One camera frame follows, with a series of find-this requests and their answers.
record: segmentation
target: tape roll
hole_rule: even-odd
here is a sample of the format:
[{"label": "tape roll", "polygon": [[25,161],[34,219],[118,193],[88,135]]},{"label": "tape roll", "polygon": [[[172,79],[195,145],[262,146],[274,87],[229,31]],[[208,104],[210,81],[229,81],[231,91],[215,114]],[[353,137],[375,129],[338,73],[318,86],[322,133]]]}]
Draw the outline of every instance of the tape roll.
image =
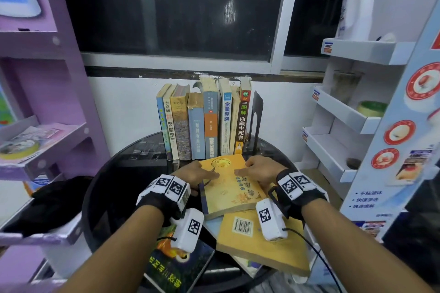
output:
[{"label": "tape roll", "polygon": [[382,117],[388,104],[377,101],[361,101],[357,111],[366,117]]},{"label": "tape roll", "polygon": [[39,148],[40,143],[32,139],[12,141],[0,147],[0,158],[5,160],[21,159],[35,153]]}]

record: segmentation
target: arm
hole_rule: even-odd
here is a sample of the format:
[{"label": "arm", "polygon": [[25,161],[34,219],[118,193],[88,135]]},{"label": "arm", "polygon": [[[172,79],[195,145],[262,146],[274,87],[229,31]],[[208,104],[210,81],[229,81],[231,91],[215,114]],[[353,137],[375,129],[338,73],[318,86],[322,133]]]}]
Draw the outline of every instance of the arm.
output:
[{"label": "arm", "polygon": [[136,292],[163,222],[156,207],[138,208],[59,292]]},{"label": "arm", "polygon": [[[258,180],[264,190],[286,169],[262,156],[250,157],[246,166],[235,174]],[[301,213],[348,292],[433,292],[408,266],[327,201],[315,199],[303,206]]]}]

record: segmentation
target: red circular logo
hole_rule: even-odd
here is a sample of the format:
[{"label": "red circular logo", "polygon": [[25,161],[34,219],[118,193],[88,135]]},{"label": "red circular logo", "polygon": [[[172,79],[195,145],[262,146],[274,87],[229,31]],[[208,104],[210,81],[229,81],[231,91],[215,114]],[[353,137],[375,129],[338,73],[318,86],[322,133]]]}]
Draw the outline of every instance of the red circular logo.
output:
[{"label": "red circular logo", "polygon": [[388,145],[398,145],[410,139],[415,132],[415,123],[408,119],[394,123],[384,134]]},{"label": "red circular logo", "polygon": [[376,169],[384,169],[393,165],[399,158],[399,151],[395,148],[386,148],[378,152],[371,160],[371,166]]},{"label": "red circular logo", "polygon": [[426,99],[440,90],[440,62],[425,65],[413,74],[407,84],[407,95],[413,100]]}]

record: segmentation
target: barcode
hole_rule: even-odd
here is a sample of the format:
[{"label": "barcode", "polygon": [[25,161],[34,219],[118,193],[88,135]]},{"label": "barcode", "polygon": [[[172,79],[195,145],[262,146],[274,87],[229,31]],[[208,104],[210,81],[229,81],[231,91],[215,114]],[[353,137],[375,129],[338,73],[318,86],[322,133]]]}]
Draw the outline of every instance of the barcode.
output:
[{"label": "barcode", "polygon": [[243,234],[252,237],[253,221],[235,217],[234,223],[232,224],[232,231],[234,233]]}]

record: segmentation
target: white wall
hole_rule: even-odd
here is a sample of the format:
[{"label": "white wall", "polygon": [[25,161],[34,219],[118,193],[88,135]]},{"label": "white wall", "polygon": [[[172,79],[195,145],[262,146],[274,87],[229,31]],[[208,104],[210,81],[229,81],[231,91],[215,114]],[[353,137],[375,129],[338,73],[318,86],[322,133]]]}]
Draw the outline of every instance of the white wall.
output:
[{"label": "white wall", "polygon": [[[192,86],[196,81],[104,77],[89,77],[89,80],[111,155],[161,130],[156,94],[164,84]],[[313,86],[307,83],[252,82],[252,91],[257,91],[264,100],[260,138],[276,146],[292,162],[302,158],[305,143],[301,129],[311,125],[315,110],[311,99]]]}]

